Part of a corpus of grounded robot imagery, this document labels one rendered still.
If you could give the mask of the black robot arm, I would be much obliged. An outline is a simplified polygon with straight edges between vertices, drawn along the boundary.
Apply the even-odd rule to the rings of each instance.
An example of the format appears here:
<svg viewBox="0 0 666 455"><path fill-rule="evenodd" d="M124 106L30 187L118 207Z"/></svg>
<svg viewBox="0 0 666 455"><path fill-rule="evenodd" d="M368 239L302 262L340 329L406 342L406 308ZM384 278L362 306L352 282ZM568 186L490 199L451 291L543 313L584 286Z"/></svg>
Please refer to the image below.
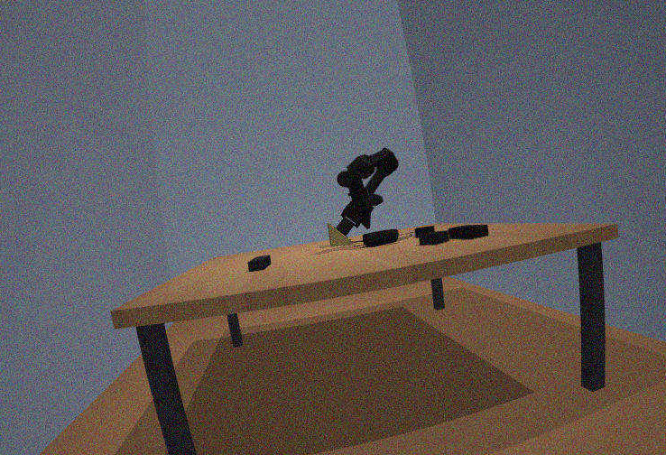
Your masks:
<svg viewBox="0 0 666 455"><path fill-rule="evenodd" d="M381 184L381 181L384 177L391 175L398 166L399 161L396 159L395 154L387 148L384 148L380 152L378 151L371 155L363 154L355 158L355 160L348 165L347 171L342 171L338 174L337 181L340 186L347 187L351 190L355 187L364 186L362 178L368 178L375 173L373 178L371 178L365 186L365 188L368 189L366 195L367 198L369 198L378 195L375 194L375 191ZM353 226L358 228L361 224L361 222L353 215L347 216L346 218L343 216L343 213L341 213L340 216L343 219L338 226L334 228L345 237L347 237L348 232Z"/></svg>

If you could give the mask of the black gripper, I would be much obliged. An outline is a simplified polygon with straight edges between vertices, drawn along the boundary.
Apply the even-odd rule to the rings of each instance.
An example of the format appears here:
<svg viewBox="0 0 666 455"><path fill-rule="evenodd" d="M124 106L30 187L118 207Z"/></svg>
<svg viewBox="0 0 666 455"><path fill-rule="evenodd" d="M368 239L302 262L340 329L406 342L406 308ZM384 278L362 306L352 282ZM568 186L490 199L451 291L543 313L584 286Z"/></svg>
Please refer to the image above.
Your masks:
<svg viewBox="0 0 666 455"><path fill-rule="evenodd" d="M366 191L368 191L365 186L355 187L349 190L348 197L351 196L353 204L351 207L343 209L343 216L355 216L366 229L370 228L371 222L371 212L375 207L372 204L380 204L384 202L384 199L381 195L373 196L367 198Z"/></svg>

